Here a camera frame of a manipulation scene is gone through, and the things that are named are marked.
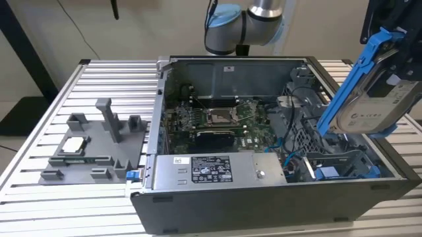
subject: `blue drive bracket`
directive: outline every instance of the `blue drive bracket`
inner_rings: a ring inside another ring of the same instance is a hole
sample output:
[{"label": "blue drive bracket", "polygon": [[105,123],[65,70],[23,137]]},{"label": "blue drive bracket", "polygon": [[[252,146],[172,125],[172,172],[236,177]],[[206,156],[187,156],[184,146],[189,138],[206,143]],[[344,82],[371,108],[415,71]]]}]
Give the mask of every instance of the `blue drive bracket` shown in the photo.
[{"label": "blue drive bracket", "polygon": [[[354,64],[354,67],[347,75],[347,78],[338,89],[335,96],[331,100],[331,103],[324,110],[320,119],[318,121],[318,131],[322,136],[328,137],[330,136],[330,124],[332,119],[335,118],[335,115],[342,108],[342,105],[344,101],[347,100],[347,97],[350,93],[352,92],[355,86],[358,85],[358,82],[360,79],[364,78],[364,75],[371,71],[375,63],[374,63],[374,57],[376,55],[379,46],[382,43],[387,41],[398,41],[402,39],[404,34],[402,32],[388,32],[384,28],[380,27],[380,31],[374,34],[368,42],[366,44],[366,47],[363,49],[363,52],[358,58],[358,61]],[[396,128],[395,123],[386,128],[383,131],[368,134],[371,138],[376,137],[386,137]]]}]

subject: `blue latch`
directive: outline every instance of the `blue latch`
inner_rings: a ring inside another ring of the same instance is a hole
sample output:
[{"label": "blue latch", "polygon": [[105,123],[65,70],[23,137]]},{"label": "blue latch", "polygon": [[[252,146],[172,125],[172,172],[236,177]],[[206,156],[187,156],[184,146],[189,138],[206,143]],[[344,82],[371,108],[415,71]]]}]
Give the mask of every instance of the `blue latch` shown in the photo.
[{"label": "blue latch", "polygon": [[125,180],[139,181],[140,180],[140,172],[139,170],[132,170],[125,173]]}]

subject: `motherboard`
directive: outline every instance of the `motherboard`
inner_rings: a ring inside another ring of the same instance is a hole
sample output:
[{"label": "motherboard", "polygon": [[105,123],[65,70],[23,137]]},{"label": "motherboard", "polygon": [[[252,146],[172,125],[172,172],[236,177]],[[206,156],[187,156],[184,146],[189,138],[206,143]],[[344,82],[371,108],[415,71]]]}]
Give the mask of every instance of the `motherboard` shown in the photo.
[{"label": "motherboard", "polygon": [[171,154],[264,152],[276,144],[259,99],[181,101],[165,114]]}]

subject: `white label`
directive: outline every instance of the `white label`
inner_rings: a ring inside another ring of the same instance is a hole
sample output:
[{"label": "white label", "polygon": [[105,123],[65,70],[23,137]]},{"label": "white label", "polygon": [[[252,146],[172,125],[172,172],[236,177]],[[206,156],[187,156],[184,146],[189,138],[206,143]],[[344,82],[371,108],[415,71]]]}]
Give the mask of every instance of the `white label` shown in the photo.
[{"label": "white label", "polygon": [[71,137],[65,140],[64,145],[63,145],[63,151],[65,153],[75,153],[79,151],[80,146],[84,142],[83,137]]},{"label": "white label", "polygon": [[228,66],[223,68],[224,72],[234,72],[235,71],[235,67],[234,66]]},{"label": "white label", "polygon": [[415,85],[417,83],[402,80],[386,97],[370,98],[363,95],[354,108],[340,117],[343,126],[356,132],[375,129],[388,119],[396,104],[407,96]]},{"label": "white label", "polygon": [[189,164],[191,158],[189,157],[175,157],[173,164]]},{"label": "white label", "polygon": [[83,164],[83,163],[85,163],[85,162],[84,162],[81,159],[73,159],[73,160],[67,159],[67,160],[65,160],[65,163]]}]

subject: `metal frame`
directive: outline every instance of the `metal frame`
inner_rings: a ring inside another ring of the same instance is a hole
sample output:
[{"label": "metal frame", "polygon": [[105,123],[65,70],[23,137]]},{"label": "metal frame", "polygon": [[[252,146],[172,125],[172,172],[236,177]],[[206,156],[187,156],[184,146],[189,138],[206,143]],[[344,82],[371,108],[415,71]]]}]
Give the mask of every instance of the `metal frame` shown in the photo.
[{"label": "metal frame", "polygon": [[[334,80],[342,83],[350,66],[340,60],[319,62]],[[145,64],[149,64],[149,71],[141,70],[145,68]],[[149,236],[144,233],[129,199],[124,197],[125,185],[36,186],[35,184],[39,180],[37,170],[45,168],[45,157],[55,150],[67,130],[64,118],[68,115],[65,113],[79,110],[91,111],[95,98],[108,96],[115,98],[112,109],[119,113],[120,118],[128,111],[135,110],[145,120],[151,119],[151,113],[144,109],[153,105],[153,99],[147,94],[151,92],[151,88],[140,86],[151,86],[151,83],[157,80],[155,68],[153,61],[92,61],[89,65],[77,67],[60,96],[0,177],[3,186],[0,191],[0,202],[3,202],[0,205],[0,235],[20,237],[36,235]],[[88,119],[97,119],[99,116],[92,113],[87,115]],[[418,176],[422,176],[422,127],[408,115],[404,115],[398,121],[398,129],[386,140]],[[295,237],[421,236],[422,186],[411,190],[399,200],[379,203],[352,223],[197,234],[204,237],[264,235],[292,235]]]}]

